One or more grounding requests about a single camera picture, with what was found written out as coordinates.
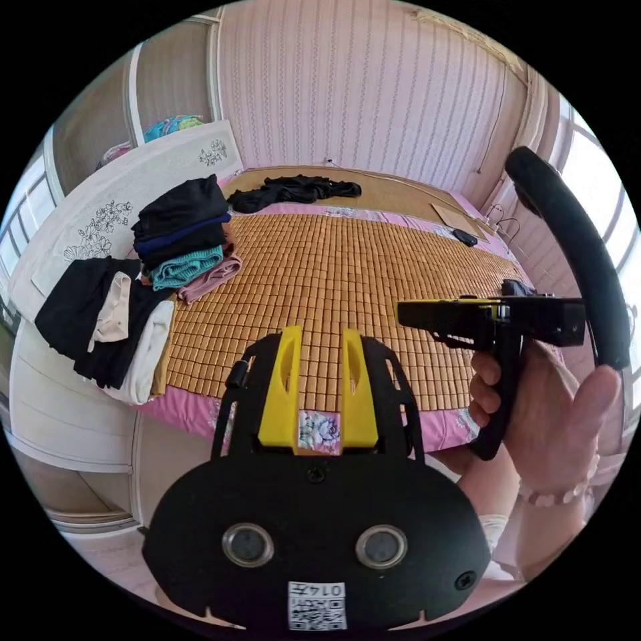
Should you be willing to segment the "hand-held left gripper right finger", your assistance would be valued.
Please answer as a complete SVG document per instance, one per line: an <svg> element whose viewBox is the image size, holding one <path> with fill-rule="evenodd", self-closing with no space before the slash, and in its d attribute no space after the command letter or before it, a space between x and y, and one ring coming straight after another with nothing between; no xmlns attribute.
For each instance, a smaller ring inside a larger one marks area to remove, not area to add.
<svg viewBox="0 0 641 641"><path fill-rule="evenodd" d="M374 448L377 441L363 340L355 329L345 329L342 334L341 447Z"/></svg>

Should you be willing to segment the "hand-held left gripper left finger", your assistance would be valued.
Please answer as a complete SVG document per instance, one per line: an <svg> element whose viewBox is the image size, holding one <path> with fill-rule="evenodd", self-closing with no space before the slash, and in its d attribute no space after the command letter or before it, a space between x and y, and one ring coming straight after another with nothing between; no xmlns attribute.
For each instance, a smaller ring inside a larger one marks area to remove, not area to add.
<svg viewBox="0 0 641 641"><path fill-rule="evenodd" d="M302 327L287 326L279 334L274 366L264 403L258 440L267 448L297 448Z"/></svg>

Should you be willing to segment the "person's right hand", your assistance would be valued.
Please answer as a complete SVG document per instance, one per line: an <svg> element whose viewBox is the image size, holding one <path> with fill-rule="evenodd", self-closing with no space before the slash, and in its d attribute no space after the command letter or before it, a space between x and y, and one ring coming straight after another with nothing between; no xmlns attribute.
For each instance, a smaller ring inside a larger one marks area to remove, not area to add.
<svg viewBox="0 0 641 641"><path fill-rule="evenodd" d="M587 482L619 392L613 368L601 365L579 382L551 347L525 342L503 444L528 490L563 498Z"/></svg>

